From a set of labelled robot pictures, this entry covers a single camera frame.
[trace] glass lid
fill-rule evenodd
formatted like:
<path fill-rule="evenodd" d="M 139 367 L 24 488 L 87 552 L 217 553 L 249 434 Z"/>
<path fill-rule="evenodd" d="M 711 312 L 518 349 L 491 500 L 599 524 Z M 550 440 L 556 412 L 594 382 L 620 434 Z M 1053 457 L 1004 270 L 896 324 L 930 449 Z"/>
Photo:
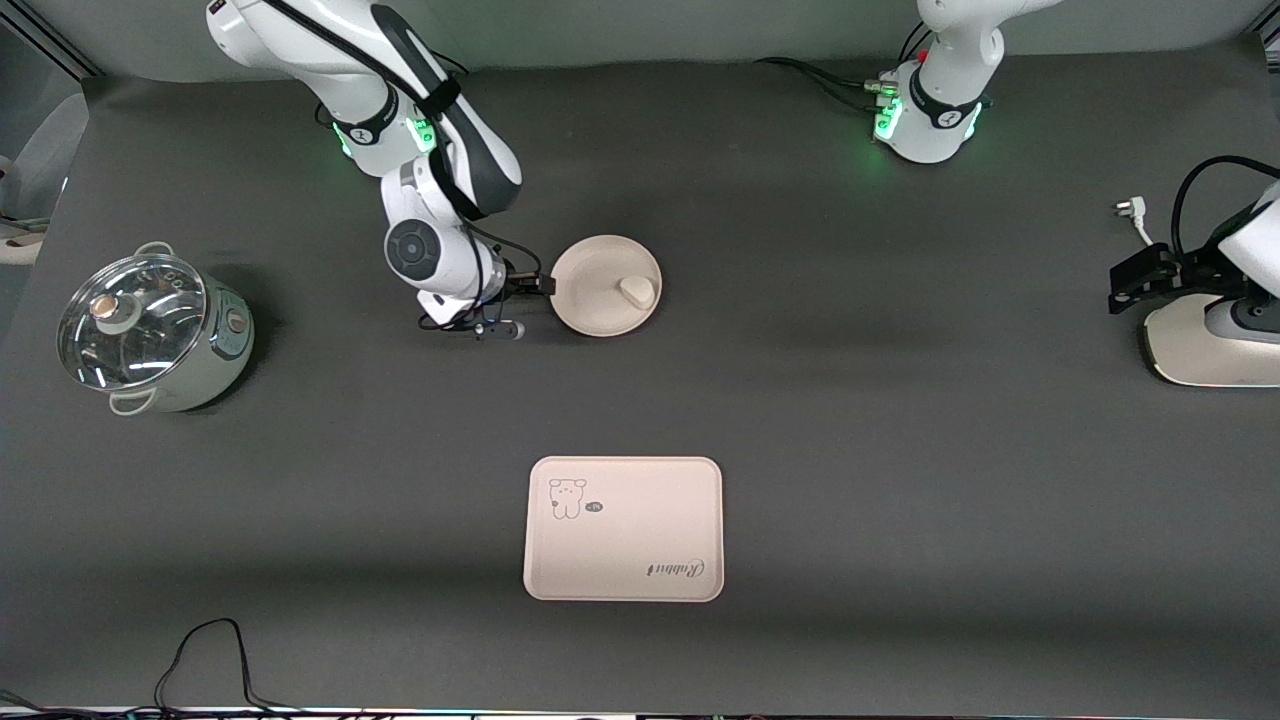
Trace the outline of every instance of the glass lid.
<path fill-rule="evenodd" d="M 166 373 L 204 327 L 205 283 L 173 255 L 146 254 L 102 268 L 58 323 L 58 354 L 96 389 L 136 387 Z"/>

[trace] black cable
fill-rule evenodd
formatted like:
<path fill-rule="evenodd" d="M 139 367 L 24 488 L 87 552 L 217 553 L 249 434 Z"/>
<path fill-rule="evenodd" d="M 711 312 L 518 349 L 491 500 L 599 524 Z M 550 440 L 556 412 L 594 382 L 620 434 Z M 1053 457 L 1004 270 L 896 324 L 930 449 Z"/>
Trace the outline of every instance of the black cable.
<path fill-rule="evenodd" d="M 484 320 L 486 325 L 492 325 L 494 323 L 500 323 L 502 322 L 502 313 L 506 309 L 507 309 L 507 293 L 502 292 L 502 293 L 498 295 L 498 314 L 493 319 L 490 319 L 489 315 L 485 314 L 484 307 L 481 307 L 480 309 L 480 319 Z"/>
<path fill-rule="evenodd" d="M 1187 192 L 1196 183 L 1196 178 L 1201 176 L 1204 170 L 1212 168 L 1213 165 L 1240 165 L 1251 170 L 1270 176 L 1272 178 L 1280 179 L 1280 168 L 1268 165 L 1260 160 L 1252 158 L 1243 158 L 1240 155 L 1219 155 L 1216 158 L 1210 158 L 1199 165 L 1187 173 L 1187 178 L 1183 179 L 1183 184 L 1178 188 L 1178 196 L 1174 199 L 1174 218 L 1172 227 L 1170 228 L 1169 237 L 1174 249 L 1174 256 L 1178 259 L 1179 264 L 1183 263 L 1185 252 L 1183 251 L 1183 205 L 1187 202 Z"/>
<path fill-rule="evenodd" d="M 454 60 L 453 58 L 449 58 L 444 53 L 436 53 L 435 50 L 431 50 L 431 55 L 435 55 L 436 60 L 444 60 L 445 63 L 448 63 L 448 64 L 453 65 L 454 68 L 462 70 L 462 74 L 465 74 L 465 76 L 471 74 L 471 70 L 468 70 L 466 65 L 463 65 L 462 63 Z"/>
<path fill-rule="evenodd" d="M 329 117 L 328 122 L 320 117 L 321 111 Z M 311 113 L 311 119 L 323 128 L 333 128 L 333 115 L 329 114 L 329 109 L 324 106 L 324 102 L 316 102 L 316 109 Z"/>
<path fill-rule="evenodd" d="M 35 711 L 41 715 L 61 716 L 61 717 L 101 717 L 100 712 L 92 710 L 77 710 L 73 707 L 41 707 L 29 700 L 19 696 L 15 692 L 0 689 L 0 701 L 8 702 L 10 705 L 17 705 L 19 707 L 26 707 L 27 710 Z"/>
<path fill-rule="evenodd" d="M 856 90 L 863 88 L 861 81 L 842 78 L 836 73 L 824 70 L 818 65 L 814 65 L 813 63 L 805 63 L 804 60 L 796 60 L 795 58 L 782 58 L 778 55 L 771 55 L 768 58 L 760 58 L 759 60 L 756 60 L 756 63 L 795 68 L 801 73 L 818 76 L 832 85 L 838 85 L 840 87 L 850 87 Z"/>
<path fill-rule="evenodd" d="M 486 229 L 484 229 L 481 227 L 477 227 L 477 225 L 472 224 L 471 220 L 462 220 L 462 222 L 472 232 L 475 232 L 476 234 L 481 234 L 481 236 L 484 236 L 484 237 L 486 237 L 486 238 L 497 242 L 498 245 L 506 245 L 507 247 L 511 247 L 512 250 L 518 250 L 520 252 L 524 252 L 525 255 L 530 256 L 534 260 L 534 265 L 535 265 L 534 272 L 538 273 L 538 274 L 543 273 L 543 259 L 539 258 L 538 254 L 534 252 L 532 250 L 525 247 L 524 245 L 520 245 L 518 242 L 512 242 L 509 240 L 498 237 L 498 236 L 493 234 L 492 232 L 489 232 L 489 231 L 486 231 Z"/>
<path fill-rule="evenodd" d="M 910 60 L 911 55 L 915 55 L 916 50 L 920 49 L 920 45 L 923 45 L 924 41 L 928 40 L 929 36 L 932 36 L 932 35 L 933 35 L 932 29 L 929 32 L 922 35 L 920 38 L 915 41 L 915 45 L 913 45 L 911 49 L 906 51 L 906 55 L 902 56 L 902 61 L 905 63 L 905 61 Z"/>
<path fill-rule="evenodd" d="M 292 707 L 294 710 L 301 710 L 292 705 L 285 705 L 283 702 L 276 702 L 274 700 L 266 700 L 253 691 L 253 679 L 248 671 L 248 653 L 244 651 L 244 635 L 241 634 L 239 623 L 237 623 L 230 618 L 218 618 L 215 620 L 207 620 L 205 623 L 196 625 L 195 628 L 188 630 L 186 635 L 183 635 L 182 642 L 178 643 L 178 651 L 173 653 L 173 662 L 169 664 L 169 669 L 164 671 L 164 675 L 160 675 L 160 679 L 156 680 L 156 687 L 151 692 L 151 701 L 155 705 L 155 707 L 168 708 L 168 706 L 164 702 L 164 688 L 165 684 L 168 684 L 169 678 L 173 675 L 174 670 L 177 670 L 178 665 L 182 664 L 182 653 L 184 650 L 187 650 L 187 641 L 189 641 L 200 630 L 204 630 L 205 628 L 210 625 L 216 625 L 219 623 L 227 623 L 236 632 L 236 646 L 239 650 L 239 661 L 241 661 L 241 693 L 244 696 L 244 702 L 268 714 L 274 714 L 270 706 Z"/>
<path fill-rule="evenodd" d="M 909 45 L 911 45 L 911 38 L 915 37 L 915 33 L 920 32 L 920 29 L 923 29 L 923 28 L 924 28 L 924 20 L 920 20 L 919 24 L 916 24 L 914 28 L 911 28 L 911 32 L 906 36 L 906 40 L 902 41 L 902 49 L 897 51 L 897 61 L 899 63 L 906 61 L 906 58 L 908 58 L 906 47 Z M 924 36 L 928 37 L 929 33 L 925 32 Z"/>
<path fill-rule="evenodd" d="M 869 113 L 869 114 L 874 115 L 876 113 L 879 111 L 879 108 L 876 108 L 876 106 L 872 106 L 872 105 L 859 105 L 858 102 L 854 102 L 852 100 L 845 97 L 844 95 L 840 95 L 838 92 L 836 92 L 836 88 L 833 88 L 829 85 L 827 85 L 826 82 L 823 82 L 823 78 L 828 78 L 828 77 L 829 78 L 835 78 L 835 79 L 832 79 L 829 82 L 840 85 L 840 87 L 844 87 L 844 88 L 852 88 L 852 87 L 855 87 L 855 85 L 852 83 L 852 81 L 847 81 L 847 79 L 841 78 L 838 76 L 833 76 L 833 74 L 823 70 L 822 68 L 817 68 L 814 65 L 810 65 L 809 63 L 805 63 L 805 61 L 801 61 L 801 60 L 795 60 L 795 59 L 791 59 L 791 58 L 762 58 L 762 59 L 756 60 L 756 63 L 767 63 L 767 64 L 771 64 L 771 65 L 783 65 L 783 67 L 787 67 L 787 68 L 794 68 L 794 69 L 799 70 L 800 74 L 803 74 L 804 77 L 809 78 L 814 85 L 818 86 L 819 90 L 822 90 L 828 97 L 831 97 L 836 102 L 840 102 L 841 105 L 844 105 L 846 108 L 851 108 L 854 110 L 858 110 L 859 113 Z M 861 88 L 861 83 L 856 83 L 856 87 L 860 90 Z"/>

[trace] power plug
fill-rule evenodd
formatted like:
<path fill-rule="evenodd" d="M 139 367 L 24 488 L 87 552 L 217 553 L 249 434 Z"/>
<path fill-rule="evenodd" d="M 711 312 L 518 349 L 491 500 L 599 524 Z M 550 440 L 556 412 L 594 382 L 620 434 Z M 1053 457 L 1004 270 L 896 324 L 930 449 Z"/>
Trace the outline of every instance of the power plug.
<path fill-rule="evenodd" d="M 1152 242 L 1151 236 L 1147 234 L 1147 199 L 1140 195 L 1130 197 L 1124 202 L 1115 204 L 1116 215 L 1121 218 L 1132 218 L 1133 227 L 1142 236 L 1142 241 L 1147 245 L 1156 245 Z"/>

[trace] lid knob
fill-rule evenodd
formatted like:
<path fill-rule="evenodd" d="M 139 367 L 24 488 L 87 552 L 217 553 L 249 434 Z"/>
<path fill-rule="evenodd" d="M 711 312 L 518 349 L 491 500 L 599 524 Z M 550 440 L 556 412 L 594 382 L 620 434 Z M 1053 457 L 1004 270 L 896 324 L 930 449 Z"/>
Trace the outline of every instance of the lid knob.
<path fill-rule="evenodd" d="M 653 281 L 640 275 L 630 275 L 618 282 L 618 288 L 635 305 L 637 310 L 648 310 L 658 301 L 658 292 L 653 287 Z"/>
<path fill-rule="evenodd" d="M 120 301 L 114 295 L 99 295 L 88 304 L 88 313 L 93 319 L 105 320 L 120 309 Z"/>

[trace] wire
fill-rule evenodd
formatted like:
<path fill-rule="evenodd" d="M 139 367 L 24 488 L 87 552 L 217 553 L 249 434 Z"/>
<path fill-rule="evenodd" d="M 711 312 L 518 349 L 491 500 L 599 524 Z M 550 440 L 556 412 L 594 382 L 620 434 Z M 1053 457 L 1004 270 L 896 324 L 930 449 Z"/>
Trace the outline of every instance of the wire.
<path fill-rule="evenodd" d="M 805 63 L 804 60 L 796 60 L 795 58 L 782 58 L 778 55 L 771 55 L 768 58 L 760 58 L 759 60 L 756 60 L 756 63 L 795 68 L 801 73 L 818 76 L 832 85 L 838 85 L 841 87 L 851 87 L 856 90 L 863 88 L 861 81 L 842 78 L 835 73 L 819 68 L 818 65 L 814 65 L 813 63 Z"/>
<path fill-rule="evenodd" d="M 157 720 L 182 720 L 189 717 L 233 717 L 244 716 L 243 711 L 236 712 L 212 712 L 212 711 L 186 711 L 165 705 L 164 688 L 173 676 L 174 671 L 182 664 L 182 653 L 187 648 L 187 641 L 189 641 L 196 633 L 204 630 L 210 625 L 216 625 L 219 623 L 227 623 L 236 632 L 236 644 L 239 650 L 239 664 L 241 664 L 241 693 L 244 697 L 244 702 L 256 707 L 264 716 L 287 717 L 292 714 L 278 712 L 274 707 L 285 707 L 289 710 L 296 710 L 300 714 L 306 715 L 307 711 L 301 707 L 292 705 L 285 705 L 283 702 L 276 702 L 274 700 L 266 700 L 253 691 L 253 680 L 248 670 L 248 653 L 244 651 L 244 635 L 241 633 L 239 624 L 230 618 L 218 618 L 216 620 L 209 620 L 196 625 L 183 635 L 182 642 L 178 643 L 178 650 L 174 652 L 173 662 L 169 664 L 169 669 L 164 671 L 164 675 L 156 680 L 155 688 L 151 692 L 152 705 L 141 705 L 124 711 L 113 712 L 99 712 L 93 710 L 82 710 L 74 707 L 42 707 L 29 700 L 14 693 L 12 691 L 0 689 L 0 701 L 17 705 L 31 710 L 33 714 L 13 715 L 5 714 L 0 715 L 3 717 L 20 717 L 22 720 L 140 720 L 142 717 L 155 717 Z"/>
<path fill-rule="evenodd" d="M 915 41 L 915 45 L 913 45 L 911 49 L 906 51 L 906 55 L 902 58 L 902 61 L 905 63 L 906 60 L 910 60 L 911 55 L 915 55 L 915 51 L 920 49 L 920 45 L 923 45 L 924 41 L 928 40 L 932 35 L 933 35 L 932 29 L 922 35 L 920 38 Z"/>
<path fill-rule="evenodd" d="M 484 307 L 481 307 L 480 309 L 480 319 L 484 320 L 484 323 L 486 325 L 492 325 L 494 323 L 500 323 L 502 322 L 502 311 L 506 310 L 506 309 L 507 309 L 507 293 L 506 292 L 500 292 L 500 293 L 498 293 L 498 314 L 495 316 L 490 318 L 488 314 L 485 314 Z"/>
<path fill-rule="evenodd" d="M 465 74 L 465 76 L 471 74 L 471 70 L 468 70 L 466 65 L 463 65 L 462 63 L 454 60 L 453 58 L 449 58 L 444 53 L 436 53 L 435 50 L 431 50 L 431 55 L 435 55 L 436 60 L 444 60 L 445 63 L 448 63 L 448 64 L 453 65 L 454 68 L 462 70 L 462 74 Z"/>
<path fill-rule="evenodd" d="M 1187 178 L 1183 179 L 1183 184 L 1178 188 L 1178 196 L 1174 199 L 1174 218 L 1169 237 L 1174 247 L 1174 256 L 1178 259 L 1179 263 L 1181 263 L 1187 255 L 1183 251 L 1183 205 L 1187 202 L 1187 192 L 1192 188 L 1192 184 L 1196 183 L 1196 178 L 1198 178 L 1201 173 L 1212 168 L 1213 165 L 1222 165 L 1222 164 L 1240 165 L 1243 168 L 1248 168 L 1251 170 L 1262 173 L 1265 176 L 1280 179 L 1280 168 L 1268 165 L 1266 163 L 1254 160 L 1252 158 L 1243 158 L 1240 155 L 1219 155 L 1216 158 L 1210 158 L 1208 160 L 1204 160 L 1199 165 L 1196 165 L 1196 168 L 1193 168 L 1190 173 L 1187 173 Z"/>
<path fill-rule="evenodd" d="M 924 28 L 924 20 L 920 20 L 919 24 L 916 24 L 914 28 L 911 28 L 911 32 L 906 36 L 906 40 L 902 41 L 902 49 L 897 51 L 897 61 L 899 63 L 902 63 L 902 61 L 906 60 L 906 56 L 909 54 L 906 51 L 906 47 L 911 44 L 911 38 L 915 37 L 915 33 L 920 32 L 920 29 L 923 29 L 923 28 Z M 929 33 L 925 32 L 924 36 L 928 37 Z"/>
<path fill-rule="evenodd" d="M 509 240 L 498 237 L 498 236 L 493 234 L 492 232 L 475 225 L 474 223 L 471 223 L 471 220 L 462 220 L 462 222 L 463 222 L 463 224 L 467 225 L 468 229 L 471 229 L 476 234 L 484 236 L 484 237 L 486 237 L 486 238 L 497 242 L 498 245 L 506 245 L 507 247 L 511 247 L 512 250 L 518 250 L 520 252 L 524 252 L 525 255 L 532 258 L 532 260 L 534 260 L 534 272 L 538 273 L 538 274 L 543 273 L 543 259 L 539 258 L 538 254 L 534 252 L 532 250 L 525 247 L 524 245 L 520 245 L 518 242 L 512 242 Z"/>
<path fill-rule="evenodd" d="M 325 115 L 329 115 L 329 120 L 326 122 L 324 118 L 321 118 L 320 113 L 324 113 Z M 320 126 L 320 127 L 323 127 L 323 128 L 332 128 L 333 127 L 333 115 L 329 114 L 329 109 L 324 106 L 324 102 L 316 102 L 316 109 L 315 109 L 315 111 L 311 113 L 311 119 L 315 120 L 316 124 Z"/>
<path fill-rule="evenodd" d="M 262 696 L 253 692 L 253 679 L 252 676 L 250 676 L 248 671 L 248 653 L 244 651 L 244 635 L 241 634 L 239 623 L 237 623 L 230 618 L 218 618 L 215 620 L 207 620 L 205 623 L 196 625 L 191 630 L 187 630 L 187 634 L 183 635 L 182 642 L 178 643 L 178 651 L 173 653 L 173 662 L 169 664 L 169 669 L 164 671 L 164 675 L 160 675 L 160 679 L 156 680 L 156 687 L 151 692 L 151 701 L 155 703 L 155 707 L 168 708 L 168 706 L 164 702 L 164 688 L 165 684 L 168 684 L 169 678 L 173 675 L 174 670 L 177 670 L 178 665 L 182 664 L 182 653 L 184 650 L 187 650 L 187 641 L 189 641 L 200 630 L 204 630 L 205 628 L 210 625 L 216 625 L 219 623 L 227 623 L 236 632 L 236 646 L 239 650 L 239 660 L 241 660 L 241 693 L 244 696 L 244 702 L 252 705 L 253 707 L 257 707 L 264 712 L 273 712 L 270 706 L 292 707 L 293 710 L 301 710 L 300 707 L 294 707 L 292 705 L 284 705 L 283 702 L 266 700 Z"/>
<path fill-rule="evenodd" d="M 765 64 L 769 64 L 769 65 L 783 65 L 783 67 L 787 67 L 787 68 L 794 68 L 794 69 L 799 70 L 800 74 L 803 74 L 804 77 L 809 78 L 814 85 L 818 86 L 819 90 L 822 90 L 828 97 L 831 97 L 836 102 L 840 102 L 841 105 L 844 105 L 846 108 L 858 110 L 859 113 L 868 113 L 868 114 L 874 115 L 876 113 L 879 111 L 879 108 L 874 108 L 872 105 L 859 105 L 858 102 L 854 102 L 852 100 L 850 100 L 850 99 L 845 97 L 844 95 L 840 95 L 838 92 L 836 92 L 836 88 L 833 88 L 829 85 L 827 85 L 827 82 L 832 82 L 832 83 L 835 83 L 835 85 L 837 85 L 837 86 L 840 86 L 842 88 L 850 88 L 851 90 L 854 87 L 858 87 L 859 90 L 861 90 L 863 85 L 860 82 L 855 83 L 854 81 L 849 81 L 849 79 L 841 78 L 840 76 L 835 76 L 832 73 L 828 73 L 827 70 L 823 70 L 822 68 L 818 68 L 815 65 L 812 65 L 809 63 L 805 63 L 803 60 L 796 60 L 796 59 L 792 59 L 792 58 L 762 58 L 762 59 L 756 60 L 756 63 L 765 63 Z"/>

